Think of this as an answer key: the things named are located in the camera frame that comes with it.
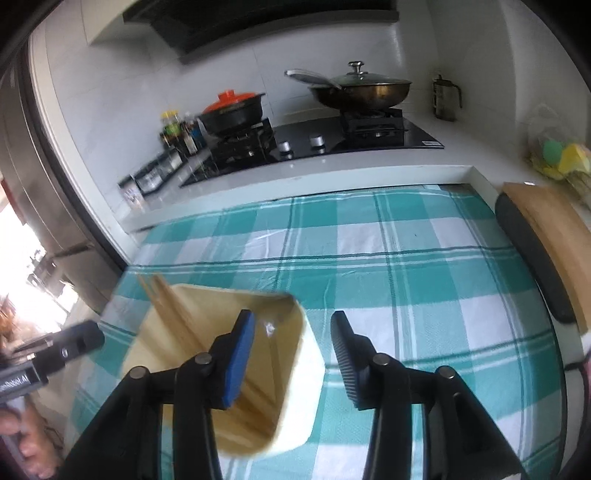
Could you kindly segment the person's left hand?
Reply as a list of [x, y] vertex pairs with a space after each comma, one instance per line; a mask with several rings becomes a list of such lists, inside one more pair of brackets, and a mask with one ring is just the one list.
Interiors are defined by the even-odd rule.
[[39, 479], [50, 479], [61, 465], [61, 458], [45, 429], [45, 420], [32, 401], [25, 397], [20, 413], [1, 410], [1, 434], [20, 437], [19, 451], [25, 470]]

